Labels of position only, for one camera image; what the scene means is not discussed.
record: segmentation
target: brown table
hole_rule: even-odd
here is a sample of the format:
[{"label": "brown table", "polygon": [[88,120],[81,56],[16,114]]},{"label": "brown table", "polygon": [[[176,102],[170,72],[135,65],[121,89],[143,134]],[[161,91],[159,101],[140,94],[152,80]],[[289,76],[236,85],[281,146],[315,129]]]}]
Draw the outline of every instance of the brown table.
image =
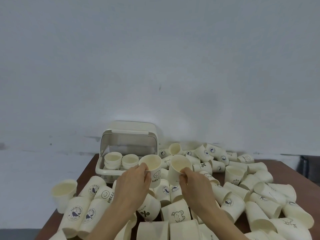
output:
[{"label": "brown table", "polygon": [[[86,185],[90,177],[95,175],[95,166],[97,164],[99,155],[96,154],[85,170],[78,178],[77,193],[81,192]],[[274,160],[255,160],[256,162],[263,161],[268,167],[268,171],[274,178],[274,183],[277,184],[290,184],[294,187],[297,193],[297,204],[300,205],[306,212],[310,213],[314,218],[314,226],[310,229],[312,239],[320,239],[320,187],[303,177],[281,161]],[[219,180],[221,185],[224,184],[224,173],[214,173],[213,176]],[[57,210],[51,215],[44,227],[39,232],[35,240],[48,240],[58,230],[60,222],[62,220],[62,214],[59,214]],[[132,229],[131,239],[135,240],[138,230],[139,222],[143,222],[144,219],[137,214],[138,222]],[[161,221],[160,215],[156,218],[156,221]],[[237,220],[235,225],[243,232],[250,232],[249,224],[246,218],[246,214],[243,213]]]}]

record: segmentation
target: hand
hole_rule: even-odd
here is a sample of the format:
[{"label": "hand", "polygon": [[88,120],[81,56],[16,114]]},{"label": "hand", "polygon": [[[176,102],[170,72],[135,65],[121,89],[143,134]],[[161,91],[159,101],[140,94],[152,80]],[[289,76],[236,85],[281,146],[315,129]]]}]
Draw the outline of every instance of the hand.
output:
[{"label": "hand", "polygon": [[144,175],[148,166],[143,162],[124,172],[118,179],[114,190],[113,204],[126,207],[132,214],[143,204],[150,183],[150,172]]},{"label": "hand", "polygon": [[180,175],[179,178],[182,195],[197,216],[203,220],[203,215],[208,210],[219,209],[215,202],[210,181],[205,175],[193,172],[188,167],[180,172],[185,173],[185,175]]}]

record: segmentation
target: wooden table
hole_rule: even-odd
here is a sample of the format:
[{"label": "wooden table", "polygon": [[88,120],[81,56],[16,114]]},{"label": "wooden table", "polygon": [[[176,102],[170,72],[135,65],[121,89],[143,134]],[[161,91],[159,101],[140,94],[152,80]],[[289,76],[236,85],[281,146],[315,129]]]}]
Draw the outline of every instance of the wooden table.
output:
[{"label": "wooden table", "polygon": [[[99,155],[96,154],[85,170],[78,178],[77,193],[81,192],[86,185],[90,177],[95,175],[95,166],[97,164]],[[281,161],[274,160],[255,160],[256,162],[263,161],[268,167],[268,171],[274,178],[274,183],[277,184],[290,184],[294,187],[297,193],[297,204],[300,205],[306,212],[310,213],[314,218],[314,226],[310,229],[312,239],[320,239],[320,187],[312,183],[307,178],[303,177]],[[213,176],[219,180],[221,185],[224,184],[224,173],[214,173]],[[42,230],[39,232],[35,240],[48,240],[58,230],[60,222],[62,220],[62,214],[59,214],[57,210],[51,215],[46,222]],[[138,222],[132,229],[131,240],[136,239],[139,222],[143,222],[144,219],[137,214]],[[156,221],[161,221],[160,214],[156,218]],[[249,224],[246,218],[246,214],[243,213],[237,220],[235,225],[243,232],[250,232]]]}]

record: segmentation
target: white wall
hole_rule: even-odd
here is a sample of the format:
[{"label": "white wall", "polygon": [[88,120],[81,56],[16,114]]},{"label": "white wall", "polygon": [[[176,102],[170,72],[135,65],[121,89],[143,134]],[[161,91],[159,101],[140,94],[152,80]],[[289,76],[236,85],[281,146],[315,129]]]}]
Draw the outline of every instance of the white wall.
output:
[{"label": "white wall", "polygon": [[[260,157],[320,155],[319,6],[0,0],[1,177],[15,173],[16,153],[39,165],[34,177],[68,177],[38,161],[49,168],[87,163],[112,120],[152,122],[162,143],[208,141]],[[21,183],[33,181],[21,173]],[[25,204],[37,214],[45,206]],[[16,226],[0,219],[0,228]]]}]

